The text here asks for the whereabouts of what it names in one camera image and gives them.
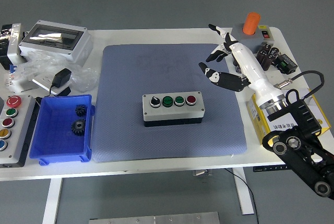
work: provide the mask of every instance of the yellow button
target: yellow button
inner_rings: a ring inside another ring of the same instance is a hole
[[[0,130],[0,138],[1,139],[9,138],[10,134],[11,134],[11,131],[6,129],[6,128]]]

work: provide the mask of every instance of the button panel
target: button panel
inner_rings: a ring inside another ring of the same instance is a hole
[[[205,107],[202,93],[194,91],[143,95],[142,110],[145,126],[159,126],[200,123]]]
[[[0,122],[2,123],[0,129],[1,168],[19,166],[34,105],[34,98],[29,95],[8,97],[0,114]]]

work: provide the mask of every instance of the table leg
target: table leg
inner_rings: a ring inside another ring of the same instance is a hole
[[[245,182],[246,177],[244,173],[244,168],[233,168],[233,173],[241,177]],[[245,183],[240,180],[238,177],[234,176],[234,181],[236,185],[236,190],[238,192],[239,202],[241,206],[241,212],[243,215],[252,215],[254,214],[251,196],[249,194],[248,187]]]
[[[47,195],[46,206],[43,217],[43,224],[55,224],[59,197],[61,195],[62,178],[51,179],[49,193]]]

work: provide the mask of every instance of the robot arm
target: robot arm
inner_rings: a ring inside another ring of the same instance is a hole
[[[266,109],[268,114],[272,114],[284,107],[285,101],[283,92],[269,82],[261,65],[249,48],[239,43],[233,36],[220,27],[209,24],[209,28],[222,36],[225,42],[210,54],[206,62],[215,59],[219,62],[227,56],[227,53],[231,52],[238,62],[242,74],[245,76],[245,78],[241,78],[238,75],[217,72],[208,68],[203,62],[199,63],[203,73],[211,82],[217,86],[233,91],[241,91],[244,87],[248,86],[255,91],[256,103],[261,109]]]
[[[225,42],[210,54],[206,62],[216,59],[219,62],[232,53],[245,77],[217,72],[201,62],[199,66],[203,73],[213,84],[229,90],[241,91],[244,87],[249,86],[255,91],[257,105],[267,110],[269,121],[290,113],[297,122],[297,126],[286,131],[270,132],[263,138],[263,146],[289,165],[317,195],[334,199],[334,155],[323,149],[317,137],[321,132],[321,126],[304,102],[305,98],[323,86],[323,75],[317,71],[306,71],[274,86],[269,82],[262,67],[246,46],[236,41],[223,29],[213,25],[209,27],[222,36]],[[299,98],[298,92],[294,89],[288,91],[285,98],[280,90],[281,85],[288,85],[307,73],[318,74],[321,85],[309,92],[303,99]],[[293,91],[296,92],[297,101],[290,103],[288,96]],[[315,162],[312,159],[313,154],[319,155],[322,160]]]

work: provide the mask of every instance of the yellow box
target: yellow box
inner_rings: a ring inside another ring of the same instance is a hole
[[[299,89],[298,90],[300,97],[304,97],[309,90],[308,89]],[[261,110],[255,102],[255,94],[252,96],[251,100],[247,103],[247,109],[249,116],[252,120],[253,127],[255,129],[256,135],[262,145],[262,139],[271,131],[285,131],[289,128],[292,128],[294,125],[297,125],[296,121],[290,113],[270,122],[267,119],[268,113],[266,110]],[[310,111],[313,113],[314,117],[318,120],[321,125],[321,134],[331,128],[330,123],[328,122],[324,112],[322,111],[319,103],[314,96],[311,96],[305,99],[307,106]]]

